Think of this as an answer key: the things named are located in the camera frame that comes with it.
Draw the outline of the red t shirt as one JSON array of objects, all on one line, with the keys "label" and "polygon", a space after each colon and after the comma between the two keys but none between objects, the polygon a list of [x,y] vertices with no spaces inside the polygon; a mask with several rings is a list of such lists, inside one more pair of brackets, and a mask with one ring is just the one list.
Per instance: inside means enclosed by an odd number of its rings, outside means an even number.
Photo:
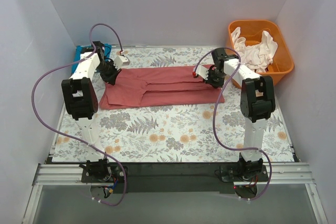
[{"label": "red t shirt", "polygon": [[220,88],[192,76],[193,66],[122,69],[114,85],[105,84],[102,110],[214,103]]}]

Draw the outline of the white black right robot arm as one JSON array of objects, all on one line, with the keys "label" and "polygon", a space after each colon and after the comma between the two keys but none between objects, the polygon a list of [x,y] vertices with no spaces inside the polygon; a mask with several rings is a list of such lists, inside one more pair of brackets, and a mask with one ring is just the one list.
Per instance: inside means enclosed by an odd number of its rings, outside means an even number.
[{"label": "white black right robot arm", "polygon": [[193,77],[201,77],[205,84],[220,88],[219,98],[223,98],[229,80],[241,87],[240,110],[245,117],[245,135],[242,148],[237,148],[239,160],[236,175],[248,181],[263,171],[263,158],[267,154],[262,149],[262,141],[267,120],[275,111],[274,84],[271,76],[261,76],[243,65],[239,53],[229,49],[216,48],[209,52],[213,64],[206,68],[198,63]]}]

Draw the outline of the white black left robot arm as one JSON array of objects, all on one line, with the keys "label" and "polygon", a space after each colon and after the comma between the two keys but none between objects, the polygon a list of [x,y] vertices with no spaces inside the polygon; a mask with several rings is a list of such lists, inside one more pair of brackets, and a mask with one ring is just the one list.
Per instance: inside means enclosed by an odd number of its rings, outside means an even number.
[{"label": "white black left robot arm", "polygon": [[121,69],[106,56],[107,45],[94,41],[93,46],[80,47],[80,62],[69,79],[61,83],[64,102],[68,114],[72,116],[81,132],[82,139],[102,150],[95,114],[98,112],[98,98],[92,77],[96,71],[101,79],[114,85]]}]

